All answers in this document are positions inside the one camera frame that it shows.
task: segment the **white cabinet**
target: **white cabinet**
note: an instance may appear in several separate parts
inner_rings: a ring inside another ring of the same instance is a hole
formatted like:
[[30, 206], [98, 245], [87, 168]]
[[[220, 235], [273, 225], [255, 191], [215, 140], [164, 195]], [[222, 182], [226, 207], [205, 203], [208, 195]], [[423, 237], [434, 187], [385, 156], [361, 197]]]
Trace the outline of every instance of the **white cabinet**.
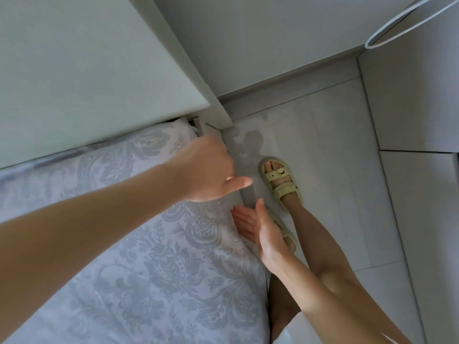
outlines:
[[427, 342], [459, 343], [458, 155], [381, 156]]
[[[451, 0], [410, 13], [391, 34]], [[359, 56], [382, 150], [459, 152], [459, 4], [410, 33]]]

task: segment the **white shorts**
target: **white shorts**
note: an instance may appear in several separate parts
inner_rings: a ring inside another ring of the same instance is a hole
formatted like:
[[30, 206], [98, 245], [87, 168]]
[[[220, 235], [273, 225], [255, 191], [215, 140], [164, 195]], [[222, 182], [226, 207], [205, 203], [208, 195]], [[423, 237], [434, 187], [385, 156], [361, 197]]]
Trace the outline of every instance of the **white shorts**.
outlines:
[[[394, 344], [392, 339], [383, 334]], [[284, 328], [273, 344], [321, 343], [318, 335], [302, 312], [299, 312]]]

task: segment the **white headboard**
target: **white headboard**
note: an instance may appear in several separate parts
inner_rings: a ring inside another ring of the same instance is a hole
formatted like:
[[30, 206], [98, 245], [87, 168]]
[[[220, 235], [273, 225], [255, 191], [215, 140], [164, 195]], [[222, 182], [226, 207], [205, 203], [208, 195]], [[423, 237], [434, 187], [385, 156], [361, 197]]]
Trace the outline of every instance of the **white headboard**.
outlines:
[[231, 125], [152, 0], [1, 3], [0, 168], [181, 115]]

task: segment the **footwear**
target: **footwear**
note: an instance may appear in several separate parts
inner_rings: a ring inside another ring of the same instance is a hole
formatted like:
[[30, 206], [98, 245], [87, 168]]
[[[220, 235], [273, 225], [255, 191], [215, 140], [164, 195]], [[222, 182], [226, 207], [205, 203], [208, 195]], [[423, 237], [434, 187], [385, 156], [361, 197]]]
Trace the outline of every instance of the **footwear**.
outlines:
[[[273, 171], [267, 173], [266, 172], [266, 168], [265, 168], [265, 163], [269, 162], [269, 161], [274, 161], [276, 163], [279, 163], [279, 164], [282, 165], [282, 167], [277, 169], [277, 170], [273, 170]], [[261, 178], [263, 179], [265, 184], [273, 191], [274, 197], [277, 199], [277, 201], [279, 202], [280, 206], [285, 211], [287, 211], [287, 208], [280, 201], [280, 198], [282, 198], [286, 194], [289, 194], [289, 193], [292, 193], [292, 192], [296, 192], [296, 194], [300, 198], [301, 204], [303, 204], [303, 198], [301, 197], [301, 194], [300, 194], [300, 191], [298, 189], [298, 186], [295, 183], [295, 179], [294, 179], [294, 177], [293, 177], [293, 175], [292, 175], [292, 173], [290, 171], [290, 168], [288, 167], [288, 165], [284, 161], [281, 161], [280, 159], [273, 158], [273, 157], [266, 158], [263, 161], [261, 161], [260, 166], [259, 166], [259, 170], [260, 170]], [[273, 181], [281, 179], [281, 178], [284, 178], [286, 176], [290, 176], [291, 182], [284, 182], [284, 183], [282, 183], [282, 184], [280, 184], [280, 185], [278, 185], [276, 187], [273, 185], [273, 183], [272, 183]]]
[[267, 206], [265, 206], [266, 208], [266, 212], [268, 213], [268, 216], [269, 218], [271, 218], [271, 220], [277, 224], [277, 226], [279, 227], [280, 229], [280, 232], [282, 234], [282, 237], [285, 239], [286, 237], [289, 237], [290, 240], [292, 241], [293, 243], [293, 250], [292, 252], [295, 252], [296, 251], [296, 246], [298, 245], [298, 240], [296, 239], [296, 237], [292, 234], [292, 232], [287, 228], [287, 226], [285, 225], [284, 221], [281, 220], [278, 215], [276, 215], [270, 208], [268, 208]]

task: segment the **cable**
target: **cable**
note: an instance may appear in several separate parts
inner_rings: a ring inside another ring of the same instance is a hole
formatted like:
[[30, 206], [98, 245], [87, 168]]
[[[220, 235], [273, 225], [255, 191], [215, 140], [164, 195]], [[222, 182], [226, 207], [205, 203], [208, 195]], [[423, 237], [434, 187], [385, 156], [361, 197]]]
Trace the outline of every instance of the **cable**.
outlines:
[[433, 15], [431, 15], [430, 17], [428, 17], [427, 19], [424, 19], [423, 21], [417, 23], [416, 25], [413, 25], [411, 28], [409, 29], [406, 29], [405, 31], [402, 31], [401, 33], [391, 37], [390, 39], [388, 40], [385, 40], [381, 43], [378, 43], [378, 44], [374, 44], [374, 45], [370, 45], [370, 42], [376, 37], [378, 36], [384, 29], [386, 29], [390, 24], [392, 24], [393, 22], [399, 20], [401, 17], [405, 16], [406, 14], [408, 14], [409, 12], [411, 11], [414, 11], [416, 8], [422, 6], [423, 4], [426, 4], [427, 2], [429, 2], [431, 0], [422, 0], [422, 1], [419, 1], [418, 3], [414, 4], [413, 6], [411, 7], [408, 7], [405, 11], [403, 11], [402, 13], [400, 13], [398, 16], [395, 16], [394, 18], [392, 18], [391, 20], [389, 20], [386, 24], [384, 24], [377, 32], [375, 32], [369, 39], [368, 41], [365, 43], [365, 48], [366, 49], [373, 49], [373, 48], [378, 48], [378, 47], [381, 47], [382, 45], [385, 45], [387, 43], [389, 43], [390, 41], [393, 41], [395, 40], [396, 38], [399, 38], [400, 36], [406, 34], [407, 32], [410, 32], [411, 30], [421, 26], [422, 24], [428, 22], [430, 19], [438, 16], [441, 12], [443, 11], [446, 11], [448, 8], [450, 8], [451, 6], [455, 5], [456, 3], [459, 2], [459, 0], [456, 0], [456, 1], [453, 1], [451, 2], [448, 6], [442, 8], [441, 10], [439, 10], [438, 12], [434, 13]]

